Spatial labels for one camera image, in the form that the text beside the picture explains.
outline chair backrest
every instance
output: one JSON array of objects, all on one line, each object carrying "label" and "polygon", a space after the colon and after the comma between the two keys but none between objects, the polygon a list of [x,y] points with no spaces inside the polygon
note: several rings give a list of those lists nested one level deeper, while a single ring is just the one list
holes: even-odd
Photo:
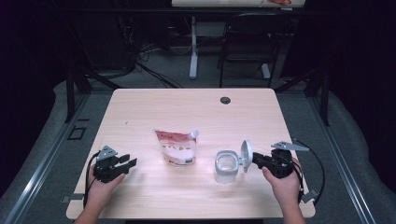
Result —
[{"label": "chair backrest", "polygon": [[224,34],[285,34],[289,28],[290,19],[284,15],[241,13],[226,22]]}]

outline round lid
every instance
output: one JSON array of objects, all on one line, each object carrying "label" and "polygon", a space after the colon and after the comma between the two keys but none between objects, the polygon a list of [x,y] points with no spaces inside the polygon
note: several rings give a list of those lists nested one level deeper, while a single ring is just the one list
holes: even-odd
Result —
[{"label": "round lid", "polygon": [[241,165],[244,166],[245,173],[253,161],[253,147],[249,140],[245,140],[241,146]]}]

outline snack bag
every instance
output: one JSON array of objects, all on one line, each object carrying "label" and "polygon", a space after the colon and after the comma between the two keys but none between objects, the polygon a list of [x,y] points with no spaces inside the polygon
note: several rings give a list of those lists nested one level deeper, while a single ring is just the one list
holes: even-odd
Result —
[{"label": "snack bag", "polygon": [[191,165],[195,161],[198,131],[169,133],[154,130],[163,151],[163,159],[176,166]]}]

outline office chair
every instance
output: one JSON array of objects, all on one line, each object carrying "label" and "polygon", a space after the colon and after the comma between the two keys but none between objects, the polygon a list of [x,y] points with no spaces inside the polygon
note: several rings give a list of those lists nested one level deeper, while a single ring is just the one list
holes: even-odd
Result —
[{"label": "office chair", "polygon": [[290,29],[289,18],[276,14],[242,13],[231,17],[224,26],[218,68],[222,87],[224,62],[265,63],[272,65],[267,87],[271,86],[276,59],[283,36]]}]

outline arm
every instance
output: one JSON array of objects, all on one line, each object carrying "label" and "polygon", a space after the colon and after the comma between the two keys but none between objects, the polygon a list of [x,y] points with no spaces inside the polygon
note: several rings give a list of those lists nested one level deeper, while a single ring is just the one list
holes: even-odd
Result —
[{"label": "arm", "polygon": [[93,176],[93,166],[90,168],[90,176],[89,176],[89,183],[92,185],[90,191],[88,193],[88,201],[87,204],[82,211],[82,213],[78,216],[75,223],[83,223],[83,224],[90,224],[96,223],[97,219],[99,218],[102,209],[107,204],[108,200],[111,197],[111,193],[113,190],[118,186],[122,180],[124,179],[125,174],[119,175],[114,180],[108,183],[102,183],[95,179]]},{"label": "arm", "polygon": [[[296,159],[293,158],[293,161],[300,165]],[[300,181],[297,174],[292,172],[289,176],[278,179],[265,166],[262,167],[262,173],[273,187],[274,195],[282,209],[284,223],[305,223],[299,202],[297,202],[300,189]]]}]

